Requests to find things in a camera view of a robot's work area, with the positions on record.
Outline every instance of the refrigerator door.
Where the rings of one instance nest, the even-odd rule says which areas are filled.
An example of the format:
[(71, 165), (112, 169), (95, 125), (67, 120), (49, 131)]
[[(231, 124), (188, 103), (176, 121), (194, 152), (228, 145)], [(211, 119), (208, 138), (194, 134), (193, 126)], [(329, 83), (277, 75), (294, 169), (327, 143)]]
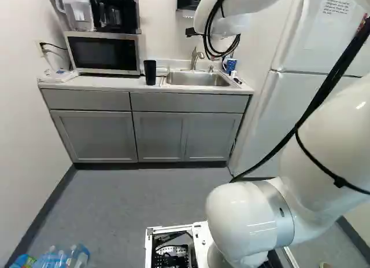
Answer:
[[(343, 77), (331, 96), (357, 79)], [(236, 167), (231, 167), (234, 175), (257, 164), (279, 143), (303, 115), (324, 80), (324, 75), (269, 72), (265, 98), (260, 101), (249, 134), (245, 140), (236, 140), (244, 144)], [(278, 176), (280, 155), (281, 151), (248, 177)]]
[[(329, 73), (367, 17), (354, 0), (302, 0), (293, 9), (272, 62), (277, 71)], [(369, 58), (368, 41), (346, 74), (369, 73)]]

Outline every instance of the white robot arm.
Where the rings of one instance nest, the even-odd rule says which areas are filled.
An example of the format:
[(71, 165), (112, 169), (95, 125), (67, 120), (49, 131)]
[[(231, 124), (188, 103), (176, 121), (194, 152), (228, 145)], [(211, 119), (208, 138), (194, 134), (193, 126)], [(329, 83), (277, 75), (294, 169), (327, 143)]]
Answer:
[[(217, 11), (212, 25), (212, 34), (231, 36), (240, 34), (248, 29), (248, 15), (268, 8), (278, 0), (225, 0), (222, 17), (221, 10)], [(204, 34), (205, 24), (210, 11), (217, 0), (201, 0), (194, 16), (194, 29)], [(356, 0), (364, 8), (368, 8), (370, 0)]]
[[(196, 31), (202, 32), (216, 1), (201, 1)], [(212, 32), (240, 33), (233, 23), (241, 14), (276, 1), (225, 0), (225, 18), (216, 14)], [(370, 0), (356, 1), (370, 9)], [(269, 250), (321, 235), (341, 215), (370, 199), (369, 80), (359, 79), (308, 117), (283, 151), (279, 178), (226, 184), (209, 195), (206, 214), (214, 241), (208, 252), (210, 268), (259, 267)]]

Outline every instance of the black cord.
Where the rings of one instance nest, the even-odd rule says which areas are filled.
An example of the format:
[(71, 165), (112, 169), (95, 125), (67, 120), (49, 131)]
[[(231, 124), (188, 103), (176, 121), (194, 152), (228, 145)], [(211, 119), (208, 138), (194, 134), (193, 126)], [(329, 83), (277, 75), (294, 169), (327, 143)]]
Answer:
[(300, 128), (300, 126), (306, 121), (306, 119), (324, 102), (328, 97), (330, 92), (339, 82), (343, 74), (348, 69), (349, 65), (352, 63), (357, 53), (360, 51), (361, 47), (364, 45), (365, 41), (370, 35), (370, 17), (365, 21), (364, 26), (360, 31), (355, 35), (352, 41), (347, 46), (346, 50), (343, 52), (339, 60), (333, 66), (332, 70), (326, 77), (324, 83), (321, 85), (316, 95), (313, 97), (313, 100), (309, 104), (307, 110), (304, 112), (299, 121), (295, 126), (288, 132), (288, 134), (276, 145), (262, 160), (260, 160), (256, 165), (249, 168), (248, 170), (242, 172), (241, 174), (234, 177), (230, 183), (239, 181), (245, 175), (250, 174), (255, 171), (271, 158), (274, 157), (291, 139), (295, 132)]
[(187, 234), (191, 239), (193, 239), (193, 235), (191, 235), (189, 232), (186, 232), (186, 234)]
[(57, 46), (57, 45), (55, 45), (55, 44), (47, 43), (47, 42), (40, 42), (40, 45), (41, 45), (41, 46), (44, 46), (44, 45), (50, 45), (50, 46), (54, 46), (54, 47), (56, 47), (56, 48), (58, 48), (58, 49), (61, 49), (61, 50), (68, 50), (67, 48), (62, 48), (62, 47), (59, 47), (59, 46)]
[(225, 0), (217, 0), (212, 10), (210, 11), (206, 24), (205, 24), (205, 32), (203, 34), (203, 44), (204, 44), (204, 49), (205, 49), (208, 59), (210, 59), (211, 56), (214, 58), (220, 58), (220, 57), (224, 57), (224, 56), (231, 54), (238, 47), (240, 39), (241, 39), (241, 35), (240, 34), (237, 35), (234, 41), (231, 43), (230, 47), (226, 51), (218, 51), (212, 45), (211, 29), (212, 29), (213, 19), (220, 8), (221, 8), (221, 14), (224, 17), (224, 12), (223, 12), (223, 2), (224, 1)]
[(221, 5), (221, 14), (222, 14), (222, 17), (225, 18), (224, 6), (223, 5)]
[(299, 147), (302, 149), (302, 151), (307, 155), (307, 157), (319, 168), (321, 171), (329, 175), (332, 179), (334, 179), (334, 185), (338, 188), (347, 187), (349, 189), (355, 190), (357, 192), (360, 192), (362, 194), (370, 194), (369, 191), (366, 191), (364, 189), (361, 189), (351, 183), (349, 183), (345, 178), (340, 177), (336, 174), (334, 174), (331, 170), (329, 170), (327, 167), (325, 167), (323, 164), (321, 164), (303, 145), (299, 135), (298, 130), (295, 132), (295, 139), (297, 140), (297, 143)]

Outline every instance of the faucet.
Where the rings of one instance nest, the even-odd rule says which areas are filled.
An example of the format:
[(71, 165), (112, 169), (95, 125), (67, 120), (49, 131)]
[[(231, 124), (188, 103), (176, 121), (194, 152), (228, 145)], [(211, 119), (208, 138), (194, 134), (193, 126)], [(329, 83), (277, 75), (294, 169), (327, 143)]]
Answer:
[(190, 70), (195, 70), (196, 69), (198, 58), (203, 59), (204, 54), (202, 52), (197, 52), (197, 47), (195, 47), (193, 52), (191, 53), (191, 67), (190, 67)]

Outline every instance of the white refrigerator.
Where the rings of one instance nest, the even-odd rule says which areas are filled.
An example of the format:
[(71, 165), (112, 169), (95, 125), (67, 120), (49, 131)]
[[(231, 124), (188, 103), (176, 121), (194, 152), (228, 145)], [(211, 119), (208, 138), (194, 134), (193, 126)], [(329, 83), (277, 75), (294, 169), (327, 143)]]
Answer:
[[(261, 16), (269, 18), (271, 25), (261, 24)], [(238, 175), (254, 166), (290, 131), (366, 16), (354, 0), (281, 0), (257, 17), (258, 25), (252, 25), (247, 35), (242, 35), (242, 39), (251, 39), (258, 35), (258, 30), (264, 32), (253, 43), (256, 61), (249, 59), (249, 64), (243, 66), (248, 77), (255, 80), (256, 95), (231, 156), (232, 174)], [(331, 95), (370, 72), (369, 43), (361, 49)], [(243, 51), (245, 55), (248, 53), (247, 49)], [(262, 60), (269, 64), (264, 70), (258, 62)], [(279, 175), (280, 155), (281, 152), (248, 176)]]

